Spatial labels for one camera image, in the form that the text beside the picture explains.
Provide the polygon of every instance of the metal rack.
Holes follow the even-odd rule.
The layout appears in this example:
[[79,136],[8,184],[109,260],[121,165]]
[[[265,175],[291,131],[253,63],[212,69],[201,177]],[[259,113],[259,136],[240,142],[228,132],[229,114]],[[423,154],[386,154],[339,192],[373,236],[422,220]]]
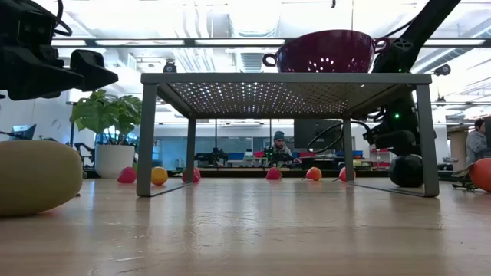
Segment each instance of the metal rack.
[[189,119],[187,179],[193,179],[197,119],[342,119],[348,181],[354,182],[351,118],[398,97],[417,92],[423,157],[424,192],[385,189],[412,196],[439,194],[437,157],[431,117],[428,74],[192,73],[142,74],[143,112],[140,128],[138,196],[151,197],[152,145],[157,96]]

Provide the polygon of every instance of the red fruit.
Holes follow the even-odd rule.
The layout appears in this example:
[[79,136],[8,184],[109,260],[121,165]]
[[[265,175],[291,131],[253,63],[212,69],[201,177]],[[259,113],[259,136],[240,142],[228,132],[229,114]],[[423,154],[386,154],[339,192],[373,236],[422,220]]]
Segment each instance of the red fruit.
[[[355,171],[353,171],[353,176],[356,178],[356,172]],[[346,168],[345,167],[343,169],[341,169],[341,171],[339,172],[339,179],[342,182],[347,182],[346,181]]]
[[281,179],[282,177],[282,172],[279,171],[278,168],[272,167],[269,169],[268,173],[266,174],[266,179],[267,180],[278,180]]
[[[193,169],[193,183],[198,183],[198,181],[201,179],[201,172],[199,171],[198,168]],[[183,173],[183,182],[187,182],[186,179],[186,172]]]
[[469,177],[476,187],[491,192],[491,158],[477,160],[471,165]]
[[132,167],[126,167],[121,171],[120,177],[117,178],[117,181],[119,183],[133,183],[136,179],[137,172],[135,169]]
[[310,170],[307,171],[305,178],[311,179],[314,181],[319,181],[322,178],[322,172],[319,168],[311,167]]

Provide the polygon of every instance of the colander handle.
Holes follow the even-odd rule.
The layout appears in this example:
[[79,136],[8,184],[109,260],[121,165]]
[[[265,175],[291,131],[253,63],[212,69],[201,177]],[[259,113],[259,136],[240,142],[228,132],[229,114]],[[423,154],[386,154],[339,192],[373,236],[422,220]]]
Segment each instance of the colander handle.
[[274,67],[276,66],[276,64],[273,64],[271,62],[268,61],[268,58],[272,58],[273,60],[276,59],[276,55],[275,54],[265,54],[262,56],[262,63],[264,65],[266,65],[267,67]]
[[375,47],[377,47],[377,45],[379,43],[383,42],[384,43],[384,46],[382,47],[382,49],[378,49],[375,51],[375,54],[380,54],[380,53],[385,53],[386,51],[389,50],[390,48],[390,43],[391,43],[391,40],[390,38],[377,38],[375,39],[374,43],[375,43]]

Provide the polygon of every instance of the perforated metal shelf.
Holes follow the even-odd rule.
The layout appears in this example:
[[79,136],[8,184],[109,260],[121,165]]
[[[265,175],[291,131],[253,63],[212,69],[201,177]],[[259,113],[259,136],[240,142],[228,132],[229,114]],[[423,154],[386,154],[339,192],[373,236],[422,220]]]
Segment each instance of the perforated metal shelf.
[[185,117],[356,117],[431,83],[425,74],[142,74]]

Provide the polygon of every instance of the white pot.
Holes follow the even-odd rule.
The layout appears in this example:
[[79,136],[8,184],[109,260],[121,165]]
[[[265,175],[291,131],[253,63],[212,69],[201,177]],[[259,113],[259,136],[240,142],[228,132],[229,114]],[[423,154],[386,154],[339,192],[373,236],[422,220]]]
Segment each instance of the white pot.
[[95,171],[104,179],[116,179],[121,171],[133,165],[134,146],[96,145]]

